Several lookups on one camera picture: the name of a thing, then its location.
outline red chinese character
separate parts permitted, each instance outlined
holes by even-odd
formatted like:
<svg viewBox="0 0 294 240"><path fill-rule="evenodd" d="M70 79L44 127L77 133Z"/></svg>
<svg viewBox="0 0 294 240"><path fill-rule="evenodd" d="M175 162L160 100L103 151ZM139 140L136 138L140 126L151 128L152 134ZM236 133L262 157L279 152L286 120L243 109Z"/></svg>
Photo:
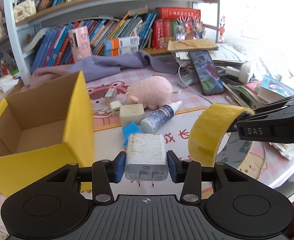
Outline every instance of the red chinese character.
<svg viewBox="0 0 294 240"><path fill-rule="evenodd" d="M176 142L176 141L174 140L174 137L171 136L171 133L166 133L166 134L164 135L164 138L165 138L165 142L166 142L166 143L170 143L171 141Z"/></svg>
<svg viewBox="0 0 294 240"><path fill-rule="evenodd" d="M183 130L183 131L181 131L181 130L179 130L179 136L182 138L182 139L188 139L188 137L189 137L189 132L186 132L186 129L185 130Z"/></svg>

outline pink cylinder container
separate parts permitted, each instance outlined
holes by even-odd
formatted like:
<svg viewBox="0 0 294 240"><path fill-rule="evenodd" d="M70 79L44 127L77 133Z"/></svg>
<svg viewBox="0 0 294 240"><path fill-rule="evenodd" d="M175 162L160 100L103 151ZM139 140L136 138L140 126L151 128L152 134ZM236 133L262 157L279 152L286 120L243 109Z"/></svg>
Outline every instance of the pink cylinder container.
<svg viewBox="0 0 294 240"><path fill-rule="evenodd" d="M92 55L87 26L69 30L68 36L75 63Z"/></svg>

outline barcode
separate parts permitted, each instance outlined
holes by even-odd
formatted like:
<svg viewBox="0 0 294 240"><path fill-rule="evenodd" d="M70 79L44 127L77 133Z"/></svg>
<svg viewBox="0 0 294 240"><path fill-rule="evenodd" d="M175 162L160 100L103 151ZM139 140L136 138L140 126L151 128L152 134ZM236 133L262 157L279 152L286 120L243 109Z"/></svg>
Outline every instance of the barcode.
<svg viewBox="0 0 294 240"><path fill-rule="evenodd" d="M130 53L135 53L136 51L138 51L137 47L130 48Z"/></svg>
<svg viewBox="0 0 294 240"><path fill-rule="evenodd" d="M137 38L131 38L130 39L130 45L137 45L138 44L138 39Z"/></svg>

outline spray bottle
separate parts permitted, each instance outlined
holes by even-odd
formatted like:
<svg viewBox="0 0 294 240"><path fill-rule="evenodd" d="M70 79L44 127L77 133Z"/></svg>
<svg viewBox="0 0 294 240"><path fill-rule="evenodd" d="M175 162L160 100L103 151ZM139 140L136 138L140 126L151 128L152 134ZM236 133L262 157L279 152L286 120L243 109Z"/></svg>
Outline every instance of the spray bottle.
<svg viewBox="0 0 294 240"><path fill-rule="evenodd" d="M169 105L163 105L161 108L148 115L141 121L142 129L145 133L154 133L165 122L172 119L175 112L178 110L182 102L170 103Z"/></svg>

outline yellow box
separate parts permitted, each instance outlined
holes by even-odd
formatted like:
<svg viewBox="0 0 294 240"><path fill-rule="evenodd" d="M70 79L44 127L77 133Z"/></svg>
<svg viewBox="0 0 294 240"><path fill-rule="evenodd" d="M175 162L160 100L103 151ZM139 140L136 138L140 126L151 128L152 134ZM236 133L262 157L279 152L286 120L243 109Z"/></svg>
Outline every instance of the yellow box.
<svg viewBox="0 0 294 240"><path fill-rule="evenodd" d="M82 72L0 102L1 194L12 195L67 163L94 161L93 109Z"/></svg>

